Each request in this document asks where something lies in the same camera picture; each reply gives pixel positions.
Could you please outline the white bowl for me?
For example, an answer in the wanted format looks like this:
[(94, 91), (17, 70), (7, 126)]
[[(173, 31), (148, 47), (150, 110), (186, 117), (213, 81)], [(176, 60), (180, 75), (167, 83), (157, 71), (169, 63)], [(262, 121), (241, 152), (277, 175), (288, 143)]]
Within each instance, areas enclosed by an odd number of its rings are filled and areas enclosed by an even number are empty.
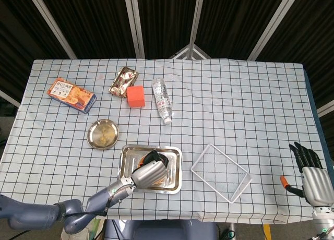
[[(163, 155), (163, 154), (158, 154), (158, 155), (159, 155), (159, 160), (161, 160), (161, 161), (164, 163), (165, 167), (168, 168), (168, 163), (169, 163), (168, 158), (167, 158), (165, 155)], [(147, 155), (144, 155), (144, 156), (139, 160), (139, 162), (138, 162), (138, 164), (137, 164), (137, 167), (141, 167), (142, 165), (144, 165), (144, 162), (145, 162), (145, 160), (146, 160), (147, 158), (148, 158)], [(166, 174), (164, 175), (163, 178), (161, 178), (160, 180), (156, 181), (156, 182), (153, 183), (152, 185), (162, 185), (162, 184), (164, 184), (164, 183), (165, 183), (165, 180), (167, 179), (167, 177), (168, 177), (168, 172), (166, 172)]]

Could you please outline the white screen frame post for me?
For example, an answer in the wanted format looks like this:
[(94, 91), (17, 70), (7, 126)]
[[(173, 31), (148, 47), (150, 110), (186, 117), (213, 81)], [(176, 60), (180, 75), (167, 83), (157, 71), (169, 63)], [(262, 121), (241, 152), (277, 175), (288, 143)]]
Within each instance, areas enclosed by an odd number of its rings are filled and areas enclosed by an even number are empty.
[(278, 8), (276, 9), (275, 13), (273, 14), (272, 18), (268, 22), (266, 28), (264, 29), (262, 35), (260, 36), (259, 40), (257, 41), (256, 45), (254, 46), (253, 50), (251, 51), (250, 55), (248, 56), (248, 61), (255, 61), (260, 53), (265, 48), (266, 44), (279, 27), (281, 21), (284, 19), (292, 5), (296, 0), (282, 0), (279, 4)]
[(138, 0), (125, 0), (136, 58), (145, 59)]
[(192, 30), (190, 33), (190, 41), (189, 41), (189, 46), (188, 46), (188, 54), (187, 54), (188, 60), (191, 60), (193, 57), (193, 51), (194, 51), (203, 1), (204, 0), (196, 0), (193, 23), (192, 23)]
[(51, 29), (52, 33), (60, 43), (61, 47), (64, 49), (66, 54), (70, 59), (77, 59), (77, 56), (73, 49), (71, 48), (70, 44), (66, 40), (63, 32), (61, 31), (60, 27), (58, 26), (56, 20), (54, 19), (53, 15), (49, 11), (48, 7), (46, 6), (45, 2), (43, 0), (32, 0), (35, 7), (45, 20), (48, 27)]

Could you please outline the white triangular screen foot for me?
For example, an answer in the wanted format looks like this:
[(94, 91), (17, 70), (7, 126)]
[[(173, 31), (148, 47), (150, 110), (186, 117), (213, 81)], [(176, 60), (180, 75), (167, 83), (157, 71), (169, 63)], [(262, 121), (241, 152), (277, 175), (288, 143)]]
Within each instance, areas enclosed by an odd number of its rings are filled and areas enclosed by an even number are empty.
[(189, 45), (185, 46), (173, 54), (170, 59), (188, 60), (189, 53), (191, 53), (190, 60), (211, 59), (211, 57), (197, 45), (194, 45), (192, 51), (190, 51)]

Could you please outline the orange blue cookie box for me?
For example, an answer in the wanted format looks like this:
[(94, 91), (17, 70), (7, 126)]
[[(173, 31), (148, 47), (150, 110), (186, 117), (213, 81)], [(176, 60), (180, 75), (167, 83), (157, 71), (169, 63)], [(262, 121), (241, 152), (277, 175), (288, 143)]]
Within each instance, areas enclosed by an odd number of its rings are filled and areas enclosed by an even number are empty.
[(54, 100), (87, 114), (97, 100), (96, 95), (62, 78), (57, 78), (47, 94)]

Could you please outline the orange cube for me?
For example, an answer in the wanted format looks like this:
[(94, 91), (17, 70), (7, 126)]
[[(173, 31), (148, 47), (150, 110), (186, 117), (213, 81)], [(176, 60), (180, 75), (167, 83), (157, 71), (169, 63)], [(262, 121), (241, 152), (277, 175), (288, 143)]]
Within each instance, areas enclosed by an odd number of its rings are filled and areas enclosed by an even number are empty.
[(145, 106), (145, 94), (143, 86), (131, 86), (127, 88), (127, 102), (133, 107)]

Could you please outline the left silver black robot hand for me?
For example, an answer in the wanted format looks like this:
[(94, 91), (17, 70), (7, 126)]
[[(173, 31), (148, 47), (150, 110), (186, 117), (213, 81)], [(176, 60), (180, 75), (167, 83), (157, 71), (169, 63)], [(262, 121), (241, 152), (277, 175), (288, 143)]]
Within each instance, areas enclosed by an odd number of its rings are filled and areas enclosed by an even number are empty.
[(139, 189), (146, 189), (156, 182), (160, 182), (168, 173), (169, 160), (156, 150), (143, 157), (138, 168), (132, 174), (131, 179)]

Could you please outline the blue checked tablecloth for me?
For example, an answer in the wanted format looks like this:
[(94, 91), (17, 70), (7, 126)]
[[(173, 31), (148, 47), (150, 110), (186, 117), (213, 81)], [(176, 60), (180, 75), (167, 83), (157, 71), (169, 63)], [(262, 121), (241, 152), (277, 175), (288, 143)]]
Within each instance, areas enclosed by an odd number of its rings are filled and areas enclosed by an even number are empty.
[[(109, 93), (123, 67), (138, 72), (145, 106)], [(87, 114), (52, 99), (47, 91), (62, 78), (97, 100)], [(152, 81), (163, 78), (172, 103), (172, 122), (160, 117)], [(134, 193), (109, 211), (109, 218), (199, 219), (216, 222), (292, 223), (311, 219), (312, 208), (285, 191), (280, 176), (301, 187), (289, 144), (313, 149), (323, 166), (320, 126), (311, 106), (301, 64), (210, 59), (36, 60), (0, 162), (0, 194), (27, 203), (54, 204), (88, 198), (117, 179), (121, 149), (128, 144), (174, 146), (181, 150), (182, 187), (175, 195)], [(88, 144), (97, 120), (112, 120), (116, 144)], [(228, 203), (197, 178), (191, 167), (213, 144), (250, 172), (252, 182)]]

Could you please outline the gold foil snack packet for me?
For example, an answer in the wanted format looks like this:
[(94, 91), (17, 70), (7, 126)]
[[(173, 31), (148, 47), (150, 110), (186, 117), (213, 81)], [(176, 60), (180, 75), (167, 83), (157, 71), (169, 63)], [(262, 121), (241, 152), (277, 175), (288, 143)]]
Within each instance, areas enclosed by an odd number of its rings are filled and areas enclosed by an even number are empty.
[(113, 83), (109, 87), (109, 93), (120, 98), (127, 97), (127, 89), (132, 87), (138, 78), (138, 72), (128, 67), (123, 67), (117, 73)]

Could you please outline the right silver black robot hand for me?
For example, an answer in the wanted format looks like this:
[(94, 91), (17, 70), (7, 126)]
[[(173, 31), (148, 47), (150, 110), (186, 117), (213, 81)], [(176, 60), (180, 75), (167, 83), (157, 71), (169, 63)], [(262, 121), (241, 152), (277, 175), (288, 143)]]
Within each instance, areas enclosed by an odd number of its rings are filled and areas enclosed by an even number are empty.
[(334, 205), (334, 188), (328, 172), (323, 168), (319, 156), (298, 142), (289, 144), (295, 156), (301, 175), (302, 188), (292, 187), (284, 176), (280, 182), (284, 189), (294, 195), (304, 198), (312, 207), (331, 207)]

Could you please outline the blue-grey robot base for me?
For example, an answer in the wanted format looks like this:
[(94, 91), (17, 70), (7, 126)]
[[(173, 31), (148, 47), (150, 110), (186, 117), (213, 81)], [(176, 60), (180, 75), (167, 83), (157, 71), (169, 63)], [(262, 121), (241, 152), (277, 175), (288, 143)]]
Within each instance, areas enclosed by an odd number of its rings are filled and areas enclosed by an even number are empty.
[(213, 222), (193, 220), (107, 220), (104, 240), (217, 240)]

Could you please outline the rectangular steel tray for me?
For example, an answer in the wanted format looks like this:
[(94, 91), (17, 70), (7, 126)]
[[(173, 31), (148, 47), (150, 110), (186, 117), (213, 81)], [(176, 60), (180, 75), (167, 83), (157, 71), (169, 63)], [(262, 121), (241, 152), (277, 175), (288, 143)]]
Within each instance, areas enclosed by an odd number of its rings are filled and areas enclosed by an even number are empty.
[(139, 160), (150, 151), (156, 150), (165, 155), (168, 160), (168, 177), (162, 185), (149, 186), (146, 189), (135, 189), (137, 193), (176, 194), (182, 186), (182, 152), (171, 146), (125, 145), (121, 149), (120, 164), (117, 178), (129, 177), (137, 168)]

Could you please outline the black pleated screen fabric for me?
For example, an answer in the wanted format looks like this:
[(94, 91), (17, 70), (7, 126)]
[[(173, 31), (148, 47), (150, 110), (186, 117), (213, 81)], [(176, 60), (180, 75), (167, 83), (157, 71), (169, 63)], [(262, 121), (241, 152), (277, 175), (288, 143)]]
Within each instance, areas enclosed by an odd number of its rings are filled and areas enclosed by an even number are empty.
[[(43, 0), (77, 58), (133, 58), (126, 0)], [(283, 0), (204, 0), (195, 44), (247, 59)], [(190, 42), (196, 0), (137, 0), (147, 59)], [(32, 0), (0, 0), (0, 91), (22, 99), (36, 59), (68, 54)], [(304, 65), (317, 107), (334, 100), (334, 0), (295, 0), (258, 55)]]

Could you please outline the round steel plate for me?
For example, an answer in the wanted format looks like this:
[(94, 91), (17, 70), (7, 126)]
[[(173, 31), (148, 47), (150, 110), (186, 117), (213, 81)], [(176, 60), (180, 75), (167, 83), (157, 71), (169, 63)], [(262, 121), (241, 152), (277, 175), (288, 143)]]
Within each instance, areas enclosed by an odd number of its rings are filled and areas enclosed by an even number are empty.
[(95, 121), (87, 131), (88, 144), (94, 149), (106, 150), (118, 141), (118, 126), (109, 119)]

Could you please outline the clear plastic water bottle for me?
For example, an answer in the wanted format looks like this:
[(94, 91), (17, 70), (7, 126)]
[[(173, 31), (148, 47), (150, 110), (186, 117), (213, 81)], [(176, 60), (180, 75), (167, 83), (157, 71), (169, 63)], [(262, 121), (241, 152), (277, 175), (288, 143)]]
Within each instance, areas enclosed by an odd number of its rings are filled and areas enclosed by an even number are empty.
[(154, 79), (152, 81), (152, 89), (160, 117), (166, 125), (171, 124), (173, 114), (172, 103), (164, 79)]

